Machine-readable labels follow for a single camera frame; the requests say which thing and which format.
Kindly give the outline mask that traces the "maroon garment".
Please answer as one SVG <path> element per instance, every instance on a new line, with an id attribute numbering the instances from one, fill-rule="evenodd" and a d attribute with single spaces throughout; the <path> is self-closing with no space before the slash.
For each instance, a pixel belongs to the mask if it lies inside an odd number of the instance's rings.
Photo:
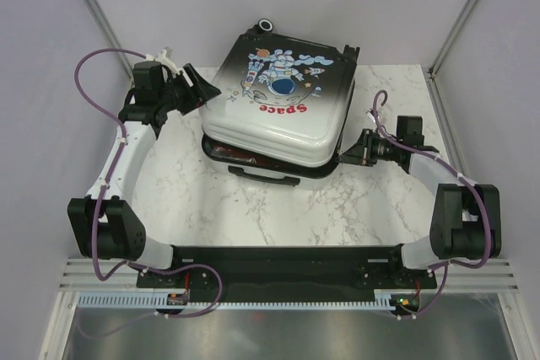
<path id="1" fill-rule="evenodd" d="M 269 157 L 231 146 L 213 146 L 211 155 L 218 159 L 229 159 L 244 164 L 255 164 L 260 166 L 278 165 L 278 163 L 275 163 L 274 160 Z"/>

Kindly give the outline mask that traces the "white suitcase with dark lining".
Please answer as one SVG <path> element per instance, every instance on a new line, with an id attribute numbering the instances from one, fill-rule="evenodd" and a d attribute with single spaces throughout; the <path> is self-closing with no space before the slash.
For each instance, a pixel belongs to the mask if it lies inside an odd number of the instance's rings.
<path id="1" fill-rule="evenodd" d="M 240 35 L 200 109 L 202 151 L 217 171 L 247 180 L 319 189 L 339 166 L 360 49 L 281 35 L 260 19 Z M 211 155 L 216 145 L 269 157 L 277 166 Z"/>

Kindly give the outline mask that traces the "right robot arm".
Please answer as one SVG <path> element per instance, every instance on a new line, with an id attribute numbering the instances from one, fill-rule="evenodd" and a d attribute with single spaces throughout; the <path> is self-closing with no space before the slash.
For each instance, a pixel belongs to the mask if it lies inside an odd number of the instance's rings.
<path id="1" fill-rule="evenodd" d="M 386 266 L 388 281 L 406 287 L 417 270 L 455 264 L 476 269 L 502 250 L 500 192 L 479 184 L 451 167 L 439 151 L 424 144 L 423 119 L 399 116 L 397 133 L 382 126 L 364 129 L 358 141 L 340 154 L 343 164 L 371 167 L 394 162 L 419 180 L 435 197 L 429 235 L 398 248 L 401 258 Z"/>

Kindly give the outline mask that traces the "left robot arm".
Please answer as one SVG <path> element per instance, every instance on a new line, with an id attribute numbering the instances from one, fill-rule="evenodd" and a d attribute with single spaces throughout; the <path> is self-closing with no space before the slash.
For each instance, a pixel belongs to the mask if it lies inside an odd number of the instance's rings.
<path id="1" fill-rule="evenodd" d="M 114 116 L 117 132 L 112 150 L 85 196 L 68 203 L 67 215 L 83 256 L 93 262 L 115 259 L 156 268 L 156 277 L 175 287 L 184 280 L 186 268 L 173 259 L 171 245 L 147 235 L 131 207 L 134 187 L 168 114 L 176 111 L 185 116 L 221 92 L 191 64 L 177 68 L 166 59 L 138 62 L 132 75 L 133 86 Z"/>

